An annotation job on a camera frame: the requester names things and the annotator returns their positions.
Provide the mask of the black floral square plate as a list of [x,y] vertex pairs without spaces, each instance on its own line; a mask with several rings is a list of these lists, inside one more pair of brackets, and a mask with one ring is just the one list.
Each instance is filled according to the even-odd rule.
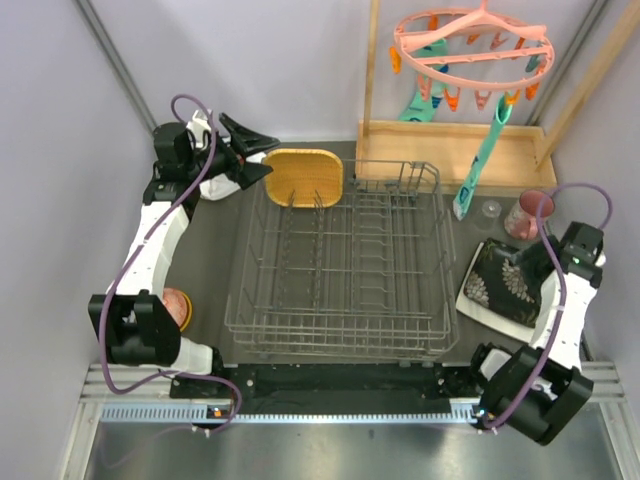
[[516,325],[533,328],[540,312],[540,283],[512,260],[518,250],[489,238],[463,282],[463,296]]

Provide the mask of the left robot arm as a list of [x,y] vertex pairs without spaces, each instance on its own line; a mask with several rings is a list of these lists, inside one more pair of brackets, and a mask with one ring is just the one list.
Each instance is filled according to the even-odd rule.
[[162,301],[166,277],[201,197],[201,182],[221,178],[234,190],[246,190],[271,173],[263,158],[280,143],[226,114],[218,119],[222,133],[200,111],[188,123],[155,128],[156,161],[128,258],[107,292],[93,295],[88,304],[105,366],[192,374],[194,387],[209,397],[224,390],[227,374],[217,366],[215,348],[182,335]]

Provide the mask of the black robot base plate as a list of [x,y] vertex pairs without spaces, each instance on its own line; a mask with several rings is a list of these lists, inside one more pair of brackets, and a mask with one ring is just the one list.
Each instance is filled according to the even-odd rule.
[[246,415],[447,413],[451,399],[478,396],[466,365],[440,363],[240,364],[222,377]]

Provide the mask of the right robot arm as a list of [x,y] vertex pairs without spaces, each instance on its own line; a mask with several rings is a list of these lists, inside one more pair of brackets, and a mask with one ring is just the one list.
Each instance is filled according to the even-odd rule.
[[528,344],[511,352],[492,343],[477,347],[467,370],[481,395],[476,427],[509,426],[540,445],[564,429],[591,397],[594,382],[581,370],[586,311],[601,285],[604,233],[572,222],[560,240],[536,245],[552,251],[541,284],[541,306]]

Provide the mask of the yellow woven-pattern plate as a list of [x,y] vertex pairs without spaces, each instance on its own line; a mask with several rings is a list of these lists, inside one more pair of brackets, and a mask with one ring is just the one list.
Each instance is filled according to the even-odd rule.
[[269,152],[263,164],[273,169],[265,179],[265,188],[276,205],[327,208],[343,196],[343,162],[330,151],[281,148]]

